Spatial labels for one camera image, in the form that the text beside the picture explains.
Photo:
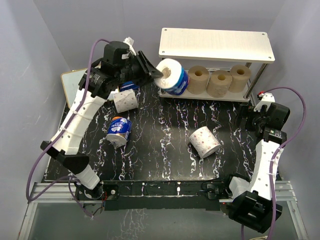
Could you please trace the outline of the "white red-dotted roll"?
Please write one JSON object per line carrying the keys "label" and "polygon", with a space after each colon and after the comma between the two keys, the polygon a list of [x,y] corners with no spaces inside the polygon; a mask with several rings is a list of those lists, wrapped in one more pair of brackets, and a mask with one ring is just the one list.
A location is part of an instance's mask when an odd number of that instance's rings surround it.
{"label": "white red-dotted roll", "polygon": [[132,89],[115,93],[113,95],[113,102],[118,113],[133,110],[139,106],[136,94]]}
{"label": "white red-dotted roll", "polygon": [[194,131],[189,136],[189,141],[201,159],[210,156],[221,147],[221,144],[207,126]]}

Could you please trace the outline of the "brown roll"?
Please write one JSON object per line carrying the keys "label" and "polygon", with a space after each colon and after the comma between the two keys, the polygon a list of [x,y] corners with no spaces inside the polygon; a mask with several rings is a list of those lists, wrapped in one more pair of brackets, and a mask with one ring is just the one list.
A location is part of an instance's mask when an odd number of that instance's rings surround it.
{"label": "brown roll", "polygon": [[231,93],[242,92],[252,75],[251,70],[241,64],[233,66],[229,73],[232,76],[232,82],[228,89]]}
{"label": "brown roll", "polygon": [[202,94],[207,89],[209,71],[203,66],[193,66],[188,70],[189,83],[187,90],[194,94]]}
{"label": "brown roll", "polygon": [[210,75],[206,92],[213,98],[222,98],[227,94],[232,80],[228,71],[217,70]]}

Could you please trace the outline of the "blue roll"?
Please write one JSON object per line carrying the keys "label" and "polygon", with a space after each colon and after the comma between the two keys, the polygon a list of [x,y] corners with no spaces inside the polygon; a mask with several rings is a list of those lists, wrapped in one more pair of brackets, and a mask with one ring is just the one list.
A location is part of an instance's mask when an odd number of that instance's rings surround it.
{"label": "blue roll", "polygon": [[129,140],[131,129],[132,122],[129,119],[116,116],[111,120],[106,140],[109,141],[115,149],[125,146]]}
{"label": "blue roll", "polygon": [[156,69],[163,74],[154,80],[157,87],[174,96],[185,92],[189,85],[189,76],[177,60],[165,58],[159,62]]}

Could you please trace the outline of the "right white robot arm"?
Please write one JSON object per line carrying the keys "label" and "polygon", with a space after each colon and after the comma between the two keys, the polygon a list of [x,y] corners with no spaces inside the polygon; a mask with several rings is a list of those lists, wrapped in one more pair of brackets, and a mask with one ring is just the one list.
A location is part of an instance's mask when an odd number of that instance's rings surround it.
{"label": "right white robot arm", "polygon": [[262,234],[270,228],[272,217],[279,218],[282,214],[282,206],[273,205],[271,188],[275,185],[282,154],[278,148],[287,140],[282,128],[289,115],[288,107],[274,102],[264,103],[258,111],[241,104],[235,119],[235,126],[245,120],[245,129],[255,133],[256,157],[250,180],[232,174],[222,187],[223,194],[233,199],[228,216]]}

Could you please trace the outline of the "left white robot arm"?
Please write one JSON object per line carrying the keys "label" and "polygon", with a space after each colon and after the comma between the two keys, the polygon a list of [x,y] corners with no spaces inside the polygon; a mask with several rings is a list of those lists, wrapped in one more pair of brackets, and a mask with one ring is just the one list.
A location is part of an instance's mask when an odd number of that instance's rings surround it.
{"label": "left white robot arm", "polygon": [[107,41],[103,56],[89,60],[64,122],[49,141],[40,145],[43,153],[68,169],[79,181],[80,190],[93,200],[103,195],[103,184],[93,171],[90,158],[79,152],[80,143],[96,112],[120,84],[132,81],[142,87],[162,77],[142,51],[135,51],[133,39]]}

